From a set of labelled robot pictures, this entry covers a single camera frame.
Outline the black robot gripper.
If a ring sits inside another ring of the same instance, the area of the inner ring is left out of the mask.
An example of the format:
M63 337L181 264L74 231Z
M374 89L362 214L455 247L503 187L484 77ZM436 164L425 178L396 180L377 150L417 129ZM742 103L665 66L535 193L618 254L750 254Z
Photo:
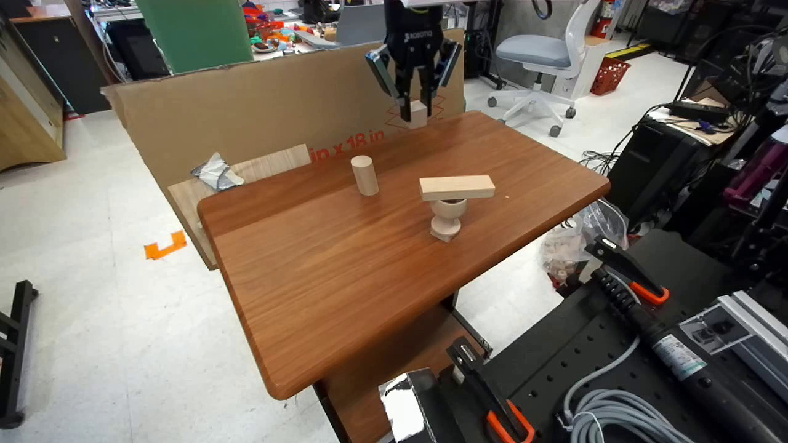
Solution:
M385 41L364 55L383 91L395 96L411 123L409 81L422 77L422 103L433 110L439 86L451 81L460 44L443 36L443 9L453 0L385 0Z

